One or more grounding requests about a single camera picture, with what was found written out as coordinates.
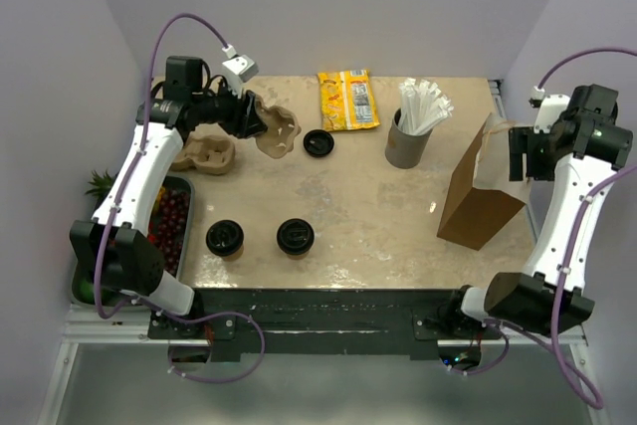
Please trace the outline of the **black plastic cup lid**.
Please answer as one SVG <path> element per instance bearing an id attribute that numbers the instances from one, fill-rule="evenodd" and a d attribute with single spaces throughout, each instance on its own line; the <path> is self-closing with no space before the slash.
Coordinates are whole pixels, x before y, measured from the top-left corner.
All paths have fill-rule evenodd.
<path id="1" fill-rule="evenodd" d="M 244 238 L 244 231 L 237 222 L 220 220 L 208 228 L 205 243 L 212 254 L 226 258 L 241 250 Z"/>

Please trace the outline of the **brown paper bag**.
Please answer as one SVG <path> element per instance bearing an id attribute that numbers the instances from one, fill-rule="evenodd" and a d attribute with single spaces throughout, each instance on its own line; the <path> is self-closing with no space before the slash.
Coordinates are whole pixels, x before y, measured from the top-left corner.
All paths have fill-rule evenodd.
<path id="1" fill-rule="evenodd" d="M 531 182 L 509 177 L 515 125 L 494 112 L 487 116 L 453 171 L 438 238 L 479 251 L 527 205 Z"/>

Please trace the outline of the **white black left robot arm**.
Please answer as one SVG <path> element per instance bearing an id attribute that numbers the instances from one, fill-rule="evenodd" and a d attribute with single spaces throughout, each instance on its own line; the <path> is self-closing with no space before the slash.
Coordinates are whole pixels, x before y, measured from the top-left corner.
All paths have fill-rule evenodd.
<path id="1" fill-rule="evenodd" d="M 78 270 L 96 291 L 111 290 L 171 313 L 172 327 L 184 337 L 204 330 L 206 314 L 193 305 L 194 290 L 166 271 L 163 254 L 147 237 L 154 203 L 172 161 L 198 125 L 217 123 L 237 138 L 266 132 L 257 97 L 244 87 L 257 72 L 252 59 L 235 55 L 223 62 L 212 92 L 202 59 L 169 57 L 164 80 L 139 107 L 132 145 L 112 188 L 92 218 L 70 230 Z"/>

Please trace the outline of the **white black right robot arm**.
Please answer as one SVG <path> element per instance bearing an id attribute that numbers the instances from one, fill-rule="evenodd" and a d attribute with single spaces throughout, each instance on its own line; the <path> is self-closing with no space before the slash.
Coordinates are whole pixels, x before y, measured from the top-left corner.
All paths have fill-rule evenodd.
<path id="1" fill-rule="evenodd" d="M 587 321 L 583 294 L 588 249 L 611 181 L 625 166 L 633 133 L 616 123 L 618 93 L 592 84 L 567 95 L 536 90 L 534 125 L 508 132 L 509 178 L 553 185 L 534 249 L 519 273 L 498 273 L 485 289 L 467 287 L 443 314 L 445 330 L 467 337 L 479 320 L 510 321 L 549 336 Z"/>

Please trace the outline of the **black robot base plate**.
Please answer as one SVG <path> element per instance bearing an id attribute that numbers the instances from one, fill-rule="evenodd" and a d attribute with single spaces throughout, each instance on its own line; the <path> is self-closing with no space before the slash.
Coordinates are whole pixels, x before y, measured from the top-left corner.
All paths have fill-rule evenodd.
<path id="1" fill-rule="evenodd" d="M 441 340 L 469 340 L 482 325 L 463 316 L 462 290 L 427 289 L 198 289 L 191 319 L 153 316 L 155 340 L 204 342 L 213 333 L 213 358 L 244 353 L 401 355 L 438 358 Z"/>

